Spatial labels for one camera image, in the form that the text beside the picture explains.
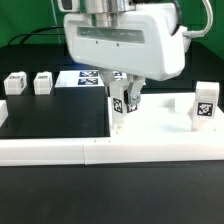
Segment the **white platform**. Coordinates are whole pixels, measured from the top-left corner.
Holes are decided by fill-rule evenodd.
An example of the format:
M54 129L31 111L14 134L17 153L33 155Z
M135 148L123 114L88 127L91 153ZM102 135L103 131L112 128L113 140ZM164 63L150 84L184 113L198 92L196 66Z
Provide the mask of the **white platform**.
M132 114L133 119L128 118L132 125L137 122L139 126L128 123L132 129L112 128L110 138L1 140L0 165L223 160L221 110L217 113L217 131L191 132L190 116L174 111L175 96L143 95L139 111L142 116L135 119Z

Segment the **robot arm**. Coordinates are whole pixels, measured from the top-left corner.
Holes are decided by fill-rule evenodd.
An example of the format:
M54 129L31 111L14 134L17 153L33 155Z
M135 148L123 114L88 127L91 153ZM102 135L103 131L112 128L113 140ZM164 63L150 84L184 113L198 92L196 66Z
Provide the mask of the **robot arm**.
M184 42L190 43L192 37L186 28L179 26L177 5L134 4L139 1L145 2L58 0L62 11L72 12L64 19L72 58L106 71L101 75L107 85L113 81L109 71L127 73L127 104L140 102L145 78L163 81L182 72Z

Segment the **white block with marker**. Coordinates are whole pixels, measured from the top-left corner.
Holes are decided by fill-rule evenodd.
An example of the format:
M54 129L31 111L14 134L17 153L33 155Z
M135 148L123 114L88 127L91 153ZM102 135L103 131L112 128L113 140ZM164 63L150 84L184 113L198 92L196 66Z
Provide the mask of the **white block with marker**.
M40 72L34 79L35 95L48 95L53 86L52 73Z
M13 72L5 80L6 95L20 95L27 86L25 72Z
M198 82L194 103L192 131L215 131L219 83Z

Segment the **white block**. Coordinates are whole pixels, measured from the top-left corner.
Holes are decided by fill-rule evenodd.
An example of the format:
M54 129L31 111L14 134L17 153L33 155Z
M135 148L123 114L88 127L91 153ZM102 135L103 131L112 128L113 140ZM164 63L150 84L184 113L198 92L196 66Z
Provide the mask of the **white block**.
M35 95L48 95L51 92L53 82L51 72L38 73L34 79Z
M215 131L219 83L198 82L194 102L192 131Z
M20 95L27 86L25 72L13 72L4 80L6 95Z
M8 117L8 110L5 100L0 100L0 127Z
M126 79L110 83L110 98L112 106L113 124L124 127L127 115L138 110L139 105L127 105L124 101L124 92L128 89L129 82Z

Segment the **cable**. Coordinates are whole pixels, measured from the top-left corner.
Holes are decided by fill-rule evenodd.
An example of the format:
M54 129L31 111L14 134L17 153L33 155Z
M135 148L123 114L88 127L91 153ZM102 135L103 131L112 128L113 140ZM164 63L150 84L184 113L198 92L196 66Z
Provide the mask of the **cable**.
M17 36L15 36L15 37L13 37L13 38L8 42L7 46L11 45L11 43L12 43L15 39L17 39L17 38L19 38L19 37L23 37L23 36L28 36L28 35L29 35L29 37L31 37L31 36L55 36L55 35L64 36L65 34L56 34L56 33L32 33L32 34L30 34L30 33L25 33L25 34L20 34L20 35L17 35Z
M51 0L51 7L52 7L52 12L53 12L53 17L54 17L55 25L58 26L58 20L57 20L57 16L56 16L56 10L55 10L55 5L54 5L54 0ZM58 36L58 42L59 42L59 44L61 43L60 35Z
M185 31L183 33L183 35L185 37L188 38L197 38L197 37L203 37L206 33L208 33L208 31L211 29L212 24L213 24L213 11L212 11L212 7L211 4L209 2L209 0L202 0L206 9L206 13L207 13L207 25L203 30L192 30L192 31Z
M30 34L28 34L27 36L25 36L20 42L19 44L24 44L25 41L27 41L33 33L40 33L40 32L44 32L44 31L48 31L48 30L54 30L54 29L64 29L63 26L51 26L51 27L45 27L45 28L41 28L41 29L37 29L37 30L33 30Z

